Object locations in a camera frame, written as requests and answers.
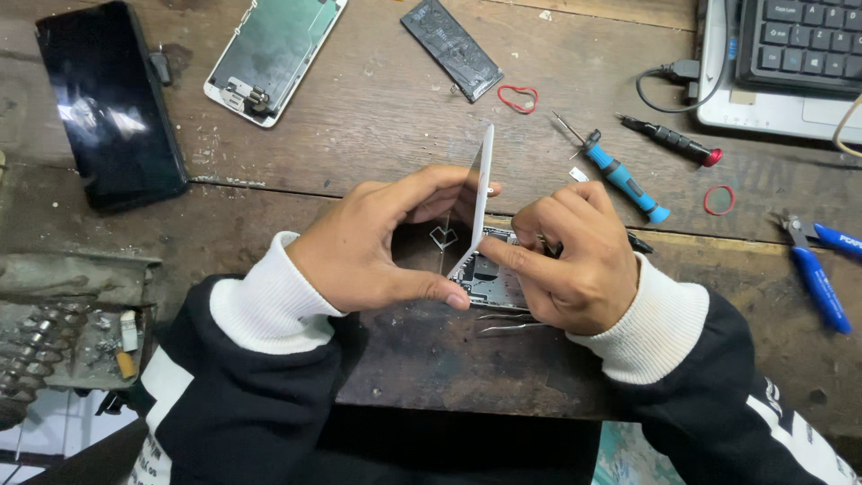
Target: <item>white sleeve cuff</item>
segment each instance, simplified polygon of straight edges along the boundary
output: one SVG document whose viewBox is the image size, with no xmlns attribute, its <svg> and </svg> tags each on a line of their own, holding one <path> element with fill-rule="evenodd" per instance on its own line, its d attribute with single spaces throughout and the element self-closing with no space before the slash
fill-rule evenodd
<svg viewBox="0 0 862 485">
<path fill-rule="evenodd" d="M 610 330 L 593 337 L 566 333 L 604 362 L 615 381 L 652 384 L 670 374 L 694 348 L 709 310 L 709 293 L 677 283 L 639 253 L 640 282 L 632 305 Z"/>
<path fill-rule="evenodd" d="M 279 232 L 244 280 L 221 280 L 209 296 L 220 329 L 243 349 L 265 354 L 307 352 L 329 342 L 327 315 L 343 317 L 309 284 L 284 252 L 299 237 Z"/>
</svg>

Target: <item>wooden desk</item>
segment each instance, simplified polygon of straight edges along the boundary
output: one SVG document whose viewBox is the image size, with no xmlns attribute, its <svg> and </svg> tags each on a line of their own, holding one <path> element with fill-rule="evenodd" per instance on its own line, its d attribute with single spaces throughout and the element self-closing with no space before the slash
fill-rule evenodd
<svg viewBox="0 0 862 485">
<path fill-rule="evenodd" d="M 769 210 L 786 207 L 862 234 L 862 195 L 853 190 L 862 181 L 859 162 L 825 143 L 699 134 L 686 117 L 649 110 L 634 93 L 634 75 L 692 55 L 689 0 L 525 3 L 530 6 L 445 1 L 503 68 L 505 82 L 538 89 L 532 115 L 515 113 L 493 92 L 475 104 L 450 93 L 452 81 L 398 22 L 415 2 L 351 0 L 282 119 L 263 130 L 202 91 L 247 2 L 132 2 L 147 39 L 161 41 L 171 60 L 177 80 L 165 89 L 166 103 L 196 183 L 182 198 L 113 217 L 93 214 L 77 175 L 65 170 L 72 160 L 50 91 L 44 79 L 35 79 L 38 52 L 13 39 L 18 54 L 0 60 L 16 66 L 6 78 L 19 79 L 16 89 L 29 93 L 29 110 L 17 112 L 30 129 L 17 142 L 0 141 L 8 165 L 0 249 L 160 258 L 166 285 L 154 297 L 169 318 L 192 282 L 247 271 L 274 232 L 304 230 L 355 183 L 393 180 L 429 162 L 468 164 L 488 123 L 497 127 L 493 178 L 505 184 L 490 212 L 513 214 L 570 182 L 572 165 L 600 180 L 588 161 L 568 161 L 570 137 L 554 122 L 553 107 L 584 130 L 599 128 L 605 150 L 625 160 L 671 209 L 667 221 L 639 232 L 658 250 L 655 264 L 737 305 L 752 324 L 759 365 L 806 419 L 829 434 L 862 436 L 858 333 L 821 330 L 787 241 L 767 221 Z M 32 22 L 91 4 L 34 0 L 3 14 Z M 551 21 L 539 18 L 543 9 L 553 10 Z M 0 47 L 11 52 L 8 44 Z M 656 82 L 649 89 L 657 102 L 675 103 L 675 88 Z M 614 111 L 693 135 L 723 148 L 725 157 L 715 167 L 698 168 L 623 128 Z M 718 184 L 734 187 L 737 205 L 727 216 L 711 217 L 703 212 L 703 194 Z M 612 196 L 626 225 L 645 227 L 633 205 Z M 854 298 L 860 266 L 829 252 L 821 260 L 848 313 L 862 321 L 862 303 Z M 591 419 L 613 413 L 600 363 L 589 352 L 551 329 L 478 338 L 474 329 L 484 327 L 473 319 L 479 313 L 415 303 L 364 312 L 361 327 L 346 323 L 366 348 L 338 400 Z M 809 401 L 816 389 L 828 397 L 825 405 Z"/>
</svg>

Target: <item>blue screwdriver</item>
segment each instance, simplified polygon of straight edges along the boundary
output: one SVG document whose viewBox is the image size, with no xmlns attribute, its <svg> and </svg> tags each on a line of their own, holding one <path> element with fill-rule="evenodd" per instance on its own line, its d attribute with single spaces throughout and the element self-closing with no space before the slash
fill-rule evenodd
<svg viewBox="0 0 862 485">
<path fill-rule="evenodd" d="M 632 174 L 628 172 L 626 166 L 622 165 L 614 157 L 604 153 L 604 150 L 598 146 L 598 140 L 602 137 L 602 133 L 599 130 L 593 131 L 589 138 L 583 138 L 557 111 L 551 111 L 553 111 L 559 122 L 563 123 L 563 126 L 568 128 L 581 141 L 581 144 L 584 145 L 584 150 L 587 152 L 587 156 L 598 165 L 602 171 L 602 175 L 625 192 L 649 216 L 649 222 L 660 223 L 667 219 L 671 211 L 665 209 L 654 201 L 652 197 L 647 195 L 638 183 L 634 181 Z"/>
</svg>

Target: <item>black smartphone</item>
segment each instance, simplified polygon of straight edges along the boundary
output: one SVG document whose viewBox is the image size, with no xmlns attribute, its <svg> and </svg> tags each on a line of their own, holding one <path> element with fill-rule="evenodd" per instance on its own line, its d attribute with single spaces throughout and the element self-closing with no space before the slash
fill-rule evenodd
<svg viewBox="0 0 862 485">
<path fill-rule="evenodd" d="M 105 3 L 36 27 L 90 206 L 121 211 L 184 192 L 189 178 L 132 7 Z"/>
</svg>

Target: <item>red rubber band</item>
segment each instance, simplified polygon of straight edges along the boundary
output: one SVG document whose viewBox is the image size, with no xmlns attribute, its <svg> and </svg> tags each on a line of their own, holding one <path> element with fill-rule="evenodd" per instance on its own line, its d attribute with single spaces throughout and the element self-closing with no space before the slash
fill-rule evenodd
<svg viewBox="0 0 862 485">
<path fill-rule="evenodd" d="M 728 209 L 724 212 L 713 211 L 712 209 L 709 208 L 709 204 L 707 204 L 707 199 L 709 198 L 709 195 L 715 189 L 724 189 L 724 190 L 728 191 L 728 193 L 730 194 L 730 207 L 728 207 Z M 710 187 L 709 190 L 706 191 L 706 195 L 703 196 L 703 209 L 707 212 L 707 214 L 710 214 L 712 216 L 723 216 L 723 215 L 727 214 L 728 212 L 730 212 L 734 209 L 734 204 L 736 204 L 736 194 L 734 193 L 734 189 L 730 188 L 730 186 Z"/>
<path fill-rule="evenodd" d="M 501 91 L 503 89 L 506 89 L 506 88 L 509 88 L 512 91 L 518 91 L 518 92 L 532 91 L 533 95 L 536 97 L 536 99 L 533 101 L 533 107 L 530 108 L 529 110 L 527 110 L 525 108 L 522 108 L 521 106 L 518 106 L 515 103 L 512 103 L 508 99 L 504 98 Z M 528 114 L 532 113 L 533 111 L 536 111 L 536 106 L 539 105 L 539 92 L 536 91 L 535 89 L 531 88 L 531 87 L 517 87 L 517 86 L 513 86 L 513 85 L 502 85 L 497 89 L 497 97 L 500 98 L 500 101 L 503 101 L 504 103 L 515 108 L 516 110 L 519 110 L 521 113 L 523 113 L 525 115 L 528 115 Z"/>
</svg>

